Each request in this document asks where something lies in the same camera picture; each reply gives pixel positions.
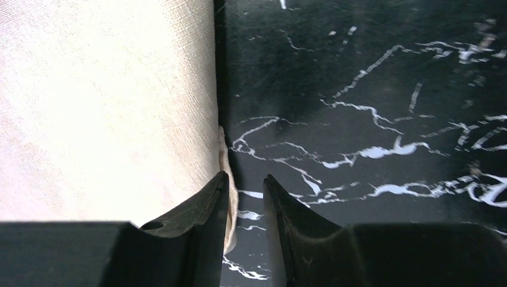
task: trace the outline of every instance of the black marble surface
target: black marble surface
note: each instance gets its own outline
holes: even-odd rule
[[[222,286],[270,286],[268,173],[340,225],[479,222],[507,236],[507,1],[215,5],[242,190]]]

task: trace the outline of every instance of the small hole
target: small hole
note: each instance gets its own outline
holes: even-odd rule
[[[141,226],[141,229],[143,230],[153,230],[164,226],[162,222],[159,221],[150,221],[146,223],[145,225]]]

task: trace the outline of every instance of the black plastic part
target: black plastic part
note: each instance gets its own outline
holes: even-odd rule
[[[0,224],[0,286],[220,283],[228,176],[137,229],[128,222]]]
[[[273,287],[507,286],[507,249],[476,224],[340,227],[264,180]]]

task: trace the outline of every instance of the black surface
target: black surface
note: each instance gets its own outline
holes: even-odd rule
[[[268,173],[339,225],[507,234],[507,1],[286,6],[216,3],[220,122],[237,186],[255,192],[240,194],[221,285],[270,286]]]
[[[0,224],[0,286],[210,286],[220,282],[228,176],[143,225]]]
[[[507,247],[482,225],[340,227],[271,175],[263,194],[273,287],[507,286]]]

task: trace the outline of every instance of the wrinkled fabric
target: wrinkled fabric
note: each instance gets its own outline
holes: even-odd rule
[[[139,226],[198,192],[214,46],[210,0],[0,1],[0,220]]]

